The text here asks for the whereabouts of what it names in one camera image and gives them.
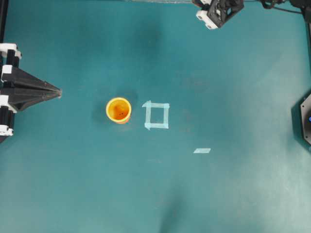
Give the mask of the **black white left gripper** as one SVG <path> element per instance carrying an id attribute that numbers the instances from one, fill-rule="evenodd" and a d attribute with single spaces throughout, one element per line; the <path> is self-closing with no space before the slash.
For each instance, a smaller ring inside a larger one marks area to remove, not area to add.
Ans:
<path id="1" fill-rule="evenodd" d="M 15 114 L 38 103 L 62 97 L 62 90 L 19 69 L 22 58 L 18 46 L 0 44 L 0 142 L 14 134 Z M 34 90 L 12 94 L 14 85 Z"/>

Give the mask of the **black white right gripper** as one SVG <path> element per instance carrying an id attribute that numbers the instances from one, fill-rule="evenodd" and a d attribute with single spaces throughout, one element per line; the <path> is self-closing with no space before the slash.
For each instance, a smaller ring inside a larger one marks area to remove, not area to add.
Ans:
<path id="1" fill-rule="evenodd" d="M 204 22 L 209 30 L 221 28 L 235 14 L 244 8 L 243 0 L 192 0 L 201 8 L 196 17 Z"/>

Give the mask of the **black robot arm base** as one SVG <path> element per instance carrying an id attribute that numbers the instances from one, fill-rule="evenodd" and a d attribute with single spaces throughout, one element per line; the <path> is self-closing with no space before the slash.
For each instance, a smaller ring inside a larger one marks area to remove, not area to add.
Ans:
<path id="1" fill-rule="evenodd" d="M 294 139 L 306 150 L 311 147 L 311 90 L 291 108 Z"/>

